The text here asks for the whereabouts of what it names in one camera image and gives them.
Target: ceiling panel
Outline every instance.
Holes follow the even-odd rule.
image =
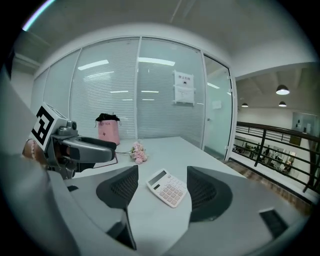
[[[40,62],[42,56],[50,48],[50,44],[30,32],[22,31],[14,42],[13,48],[16,54],[21,54],[35,62]]]
[[[61,0],[51,4],[30,31],[50,44],[73,31],[87,32],[127,22],[169,24],[179,0]],[[265,1],[182,0],[172,24],[223,44],[248,48],[288,33],[284,13]]]
[[[276,94],[279,84],[286,85],[288,95]],[[320,71],[314,67],[296,67],[254,76],[236,82],[238,105],[252,108],[277,108],[285,101],[288,108],[308,111],[320,110]]]

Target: black metal railing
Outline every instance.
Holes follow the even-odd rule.
[[[261,164],[278,173],[281,173],[284,176],[289,177],[290,179],[298,183],[303,184],[304,185],[303,192],[305,192],[307,189],[311,189],[313,191],[316,191],[317,193],[320,193],[320,178],[319,178],[320,176],[320,165],[319,165],[320,164],[320,138],[311,136],[306,133],[290,130],[290,129],[284,129],[284,128],[256,124],[256,123],[247,123],[247,122],[237,122],[236,132],[237,134],[240,134],[240,135],[244,134],[244,135],[253,136],[254,138],[260,138],[261,142],[256,143],[256,142],[253,142],[252,140],[248,140],[246,138],[240,138],[236,136],[235,143],[236,141],[241,141],[243,143],[242,143],[242,146],[239,144],[234,144],[233,152],[255,161],[254,163],[255,167],[258,164]],[[301,139],[308,140],[309,145],[311,145],[311,147],[310,148],[302,147]],[[309,160],[303,159],[296,155],[292,155],[286,152],[279,151],[278,149],[265,146],[266,140],[307,151],[310,154],[310,158]],[[273,152],[276,155],[276,157],[271,156],[270,152]],[[277,154],[288,156],[293,160],[290,161],[290,163],[283,162],[283,160],[279,158]],[[299,160],[309,164],[309,170],[308,171],[301,170],[293,166],[294,160]],[[284,168],[282,170],[279,168],[276,168],[274,167],[275,166],[274,164],[271,164],[271,162],[280,163],[281,165],[284,166]],[[291,170],[296,170],[302,174],[307,175],[308,182],[305,183],[300,179],[290,175]]]

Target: pink flower bouquet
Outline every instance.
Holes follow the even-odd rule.
[[[143,162],[147,161],[148,156],[146,154],[146,150],[144,149],[144,146],[136,141],[133,143],[133,147],[131,148],[130,156],[132,159],[135,160],[135,163],[140,165]]]

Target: white table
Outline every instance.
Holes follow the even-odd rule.
[[[116,152],[130,150],[134,141],[122,140]],[[192,204],[188,193],[177,208],[169,207],[149,191],[146,185],[149,176],[165,168],[187,183],[187,166],[243,176],[180,137],[144,139],[142,144],[148,160],[139,165],[139,186],[129,204],[128,217],[137,252],[144,256],[160,256],[187,231]],[[117,164],[76,173],[74,179],[135,165],[128,155],[117,154],[117,159]]]

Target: office room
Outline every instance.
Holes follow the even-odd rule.
[[[1,68],[13,218],[45,254],[279,254],[318,203],[320,140],[281,130],[312,141],[307,160],[271,147],[290,158],[279,170],[308,162],[299,189],[282,182],[291,167],[261,171],[280,130],[237,122],[251,106],[237,83],[293,65],[319,60],[277,2],[41,1]]]

